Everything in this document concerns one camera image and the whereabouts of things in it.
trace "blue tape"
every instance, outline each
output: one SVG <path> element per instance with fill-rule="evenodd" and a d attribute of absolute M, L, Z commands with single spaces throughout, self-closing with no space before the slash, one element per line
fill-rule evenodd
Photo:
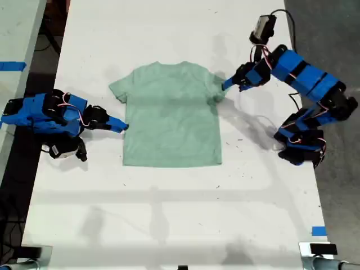
<path fill-rule="evenodd" d="M 313 226 L 311 235 L 312 236 L 327 236 L 326 228 L 324 226 Z"/>
<path fill-rule="evenodd" d="M 0 62 L 0 71 L 23 71 L 25 62 Z"/>

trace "black cable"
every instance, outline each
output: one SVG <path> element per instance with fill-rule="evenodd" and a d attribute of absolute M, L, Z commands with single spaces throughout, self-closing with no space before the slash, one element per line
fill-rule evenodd
<path fill-rule="evenodd" d="M 294 47 L 294 52 L 296 52 L 296 35 L 295 35 L 295 21 L 294 21 L 294 18 L 293 16 L 291 15 L 291 13 L 287 10 L 284 10 L 282 8 L 279 8 L 278 10 L 274 10 L 273 12 L 270 13 L 270 15 L 273 15 L 274 13 L 278 12 L 278 11 L 282 11 L 282 12 L 285 12 L 290 20 L 291 20 L 291 23 L 292 23 L 292 46 Z"/>
<path fill-rule="evenodd" d="M 51 44 L 50 44 L 50 42 L 49 42 L 48 46 L 46 46 L 46 47 L 45 47 L 45 48 L 43 48 L 43 49 L 36 49 L 36 50 L 35 50 L 35 52 L 42 52 L 42 51 L 45 51 L 45 50 L 47 50 L 50 46 L 51 46 Z"/>
<path fill-rule="evenodd" d="M 296 50 L 296 33 L 295 33 L 295 21 L 294 21 L 294 18 L 293 18 L 292 14 L 288 10 L 284 10 L 283 8 L 279 8 L 277 10 L 274 10 L 273 12 L 270 13 L 270 15 L 273 15 L 274 13 L 279 12 L 279 11 L 285 12 L 287 14 L 287 16 L 291 20 L 291 23 L 292 23 L 292 46 L 293 46 L 294 52 L 297 52 L 297 50 Z M 296 93 L 289 94 L 289 97 L 295 103 L 296 108 L 298 108 L 298 110 L 300 110 L 298 103 L 293 98 L 294 95 L 299 95 L 299 93 L 296 92 Z"/>
<path fill-rule="evenodd" d="M 292 101 L 295 103 L 295 105 L 296 105 L 296 108 L 298 109 L 298 111 L 300 110 L 300 108 L 299 108 L 299 105 L 298 105 L 298 103 L 296 102 L 296 100 L 293 98 L 293 96 L 294 95 L 298 95 L 299 93 L 292 93 L 292 94 L 289 94 L 289 97 L 292 99 Z"/>

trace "white wire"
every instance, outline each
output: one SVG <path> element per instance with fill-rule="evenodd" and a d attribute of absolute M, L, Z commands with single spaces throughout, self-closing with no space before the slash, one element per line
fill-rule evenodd
<path fill-rule="evenodd" d="M 85 124 L 85 123 L 84 123 L 83 117 L 82 117 L 82 115 L 81 115 L 80 110 L 79 110 L 76 106 L 74 106 L 73 104 L 67 103 L 67 102 L 65 101 L 65 96 L 66 96 L 66 95 L 69 95 L 69 94 L 70 94 L 70 93 L 64 93 L 64 94 L 62 95 L 62 101 L 63 101 L 64 103 L 59 104 L 59 105 L 57 105 L 57 106 L 58 106 L 58 107 L 70 106 L 70 107 L 73 107 L 73 108 L 77 109 L 77 111 L 78 111 L 78 113 L 79 113 L 79 119 L 80 119 L 81 123 L 83 124 L 83 126 L 88 127 L 88 126 L 90 125 L 90 123 L 88 123 L 88 124 Z"/>

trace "t-shirt sleeve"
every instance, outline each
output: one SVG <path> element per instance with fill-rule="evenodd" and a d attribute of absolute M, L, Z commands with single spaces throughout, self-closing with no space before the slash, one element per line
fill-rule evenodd
<path fill-rule="evenodd" d="M 208 82 L 207 87 L 212 99 L 216 103 L 221 102 L 225 98 L 226 91 L 223 91 L 221 87 L 224 81 L 225 80 L 220 78 L 219 76 L 216 75 L 210 76 L 210 81 Z"/>
<path fill-rule="evenodd" d="M 135 87 L 135 71 L 109 85 L 110 90 L 121 103 L 126 103 L 128 93 Z"/>

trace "wire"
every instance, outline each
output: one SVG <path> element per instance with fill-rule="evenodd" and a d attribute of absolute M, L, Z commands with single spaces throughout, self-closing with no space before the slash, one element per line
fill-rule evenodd
<path fill-rule="evenodd" d="M 11 235 L 12 235 L 12 233 L 13 233 L 16 225 L 18 225 L 19 231 L 20 231 L 20 244 L 21 244 L 21 239 L 23 239 L 23 235 L 24 235 L 23 229 L 21 228 L 21 225 L 20 225 L 20 224 L 25 223 L 25 222 L 23 222 L 23 221 L 20 220 L 20 219 L 21 219 L 21 218 L 20 218 L 20 211 L 19 211 L 16 203 L 15 203 L 14 201 L 10 201 L 10 203 L 11 203 L 11 205 L 13 206 L 13 208 L 14 208 L 15 211 L 16 211 L 17 222 L 8 220 L 8 215 L 6 215 L 6 221 L 5 221 L 5 223 L 14 223 L 14 225 L 12 226 L 12 228 L 11 228 L 11 230 L 10 230 L 10 232 L 9 232 L 9 242 L 10 242 L 9 244 L 5 243 L 5 241 L 4 241 L 4 234 L 5 234 L 5 232 L 4 232 L 4 234 L 2 235 L 2 242 L 0 243 L 0 244 L 1 244 L 1 257 L 0 257 L 0 260 L 2 260 L 3 258 L 5 258 L 6 255 L 9 254 L 9 253 L 15 248 L 14 245 L 12 244 L 12 237 L 11 237 Z M 5 252 L 5 253 L 3 253 L 3 245 L 9 247 L 9 250 L 8 250 L 7 252 Z M 4 264 L 7 264 L 11 259 L 12 259 L 12 256 L 10 256 L 10 257 L 8 258 L 8 260 L 7 260 L 6 262 L 4 262 Z"/>
<path fill-rule="evenodd" d="M 81 123 L 83 124 L 83 126 L 88 127 L 88 126 L 90 125 L 90 123 L 88 123 L 88 124 L 85 124 L 85 123 L 84 123 L 84 121 L 83 121 L 83 116 L 81 115 L 80 110 L 79 110 L 76 106 L 74 106 L 73 104 L 67 103 L 67 102 L 65 101 L 65 96 L 66 96 L 66 95 L 69 95 L 69 94 L 70 94 L 70 93 L 64 93 L 64 94 L 62 95 L 62 101 L 63 101 L 64 103 L 58 104 L 57 106 L 58 106 L 58 107 L 70 106 L 70 107 L 73 107 L 73 108 L 77 109 L 77 111 L 78 111 L 78 113 L 79 113 L 79 117 L 80 117 Z"/>
<path fill-rule="evenodd" d="M 279 11 L 285 12 L 287 14 L 287 16 L 291 20 L 291 23 L 292 23 L 292 43 L 293 43 L 292 46 L 293 46 L 294 52 L 297 52 L 297 50 L 296 50 L 296 34 L 295 34 L 295 21 L 294 21 L 294 18 L 293 18 L 293 16 L 291 15 L 291 13 L 289 11 L 284 10 L 283 8 L 279 8 L 278 10 L 274 10 L 273 12 L 270 13 L 270 15 L 273 15 L 274 13 L 279 12 Z"/>
<path fill-rule="evenodd" d="M 318 105 L 319 105 L 320 107 L 322 107 L 323 109 L 327 110 L 327 111 L 329 110 L 328 107 L 323 106 L 323 104 L 321 104 L 320 102 L 318 102 Z"/>
<path fill-rule="evenodd" d="M 293 142 L 290 138 L 288 138 L 289 142 L 291 143 L 301 143 L 302 139 L 297 139 L 295 142 Z"/>
<path fill-rule="evenodd" d="M 292 99 L 292 101 L 295 103 L 296 108 L 298 109 L 298 111 L 300 110 L 300 107 L 298 105 L 298 103 L 296 102 L 296 100 L 293 98 L 294 95 L 298 95 L 299 93 L 292 93 L 289 94 L 289 97 Z"/>
<path fill-rule="evenodd" d="M 49 47 L 50 47 L 50 42 L 49 42 L 49 45 L 48 46 L 46 46 L 45 48 L 42 48 L 42 49 L 36 49 L 36 50 L 34 50 L 35 52 L 42 52 L 42 51 L 45 51 L 45 50 L 47 50 Z"/>
<path fill-rule="evenodd" d="M 254 50 L 254 48 L 255 48 L 256 46 L 262 46 L 267 52 L 270 52 L 270 51 L 269 51 L 269 48 L 268 48 L 266 45 L 264 45 L 264 44 L 254 44 L 254 45 L 252 46 L 251 50 L 250 50 L 250 62 L 254 62 L 252 56 L 253 56 L 253 50 Z"/>

